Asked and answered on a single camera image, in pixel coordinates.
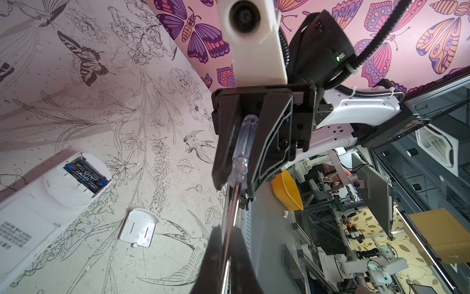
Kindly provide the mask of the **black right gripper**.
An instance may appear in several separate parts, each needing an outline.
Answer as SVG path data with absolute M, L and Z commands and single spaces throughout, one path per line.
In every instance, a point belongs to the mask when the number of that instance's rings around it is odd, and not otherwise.
M 243 119 L 258 117 L 248 165 L 247 192 L 255 196 L 287 160 L 288 152 L 306 150 L 316 126 L 316 86 L 309 84 L 221 88 L 212 94 L 214 129 L 219 136 L 212 180 L 220 191 L 232 169 L 232 156 Z

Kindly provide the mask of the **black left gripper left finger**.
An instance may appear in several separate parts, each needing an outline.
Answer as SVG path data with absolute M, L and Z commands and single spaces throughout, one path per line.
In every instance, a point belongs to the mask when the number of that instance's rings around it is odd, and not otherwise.
M 222 292 L 222 229 L 214 227 L 202 259 L 198 277 L 190 294 L 221 294 Z

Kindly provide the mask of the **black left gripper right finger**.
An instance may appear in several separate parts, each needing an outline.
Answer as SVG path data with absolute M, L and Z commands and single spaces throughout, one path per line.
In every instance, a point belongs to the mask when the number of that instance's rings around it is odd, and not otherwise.
M 256 278 L 252 262 L 246 248 L 242 230 L 235 227 L 230 236 L 230 293 L 262 294 L 263 290 Z

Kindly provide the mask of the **clear handle screwdriver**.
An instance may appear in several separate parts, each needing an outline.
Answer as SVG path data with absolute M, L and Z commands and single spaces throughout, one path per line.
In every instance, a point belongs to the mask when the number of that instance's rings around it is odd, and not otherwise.
M 247 175 L 249 157 L 253 146 L 253 141 L 258 128 L 258 117 L 255 115 L 248 115 L 244 118 L 235 150 L 232 156 L 231 173 L 228 177 L 228 187 L 226 191 L 226 214 L 223 221 L 223 250 L 222 250 L 222 273 L 221 293 L 225 294 L 228 288 L 230 258 L 228 256 L 228 248 L 230 245 L 230 235 L 233 228 L 236 226 L 236 219 L 239 206 L 239 195 L 242 190 L 247 189 Z

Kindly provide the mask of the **white battery cover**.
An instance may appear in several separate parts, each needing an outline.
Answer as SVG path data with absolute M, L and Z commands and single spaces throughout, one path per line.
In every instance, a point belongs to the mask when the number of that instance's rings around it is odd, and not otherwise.
M 159 223 L 160 218 L 155 213 L 135 208 L 127 214 L 118 239 L 131 244 L 131 247 L 149 248 Z

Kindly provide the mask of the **long white remote control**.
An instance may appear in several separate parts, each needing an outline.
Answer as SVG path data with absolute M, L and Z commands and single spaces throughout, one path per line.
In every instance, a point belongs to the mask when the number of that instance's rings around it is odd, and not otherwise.
M 96 195 L 86 191 L 64 166 L 83 156 L 109 183 Z M 112 182 L 104 162 L 76 153 L 45 171 L 1 202 L 1 290 L 64 232 Z

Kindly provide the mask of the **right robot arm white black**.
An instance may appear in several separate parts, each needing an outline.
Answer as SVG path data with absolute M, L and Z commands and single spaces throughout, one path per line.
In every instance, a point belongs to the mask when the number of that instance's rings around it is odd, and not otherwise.
M 235 41 L 235 85 L 212 94 L 219 137 L 212 164 L 216 189 L 237 186 L 254 196 L 292 165 L 339 147 L 376 147 L 417 118 L 389 80 L 370 89 L 342 81 L 383 44 L 409 2 L 394 7 L 372 41 L 354 51 L 328 11 L 306 16 L 291 41 L 274 9 L 240 1 L 220 10 Z

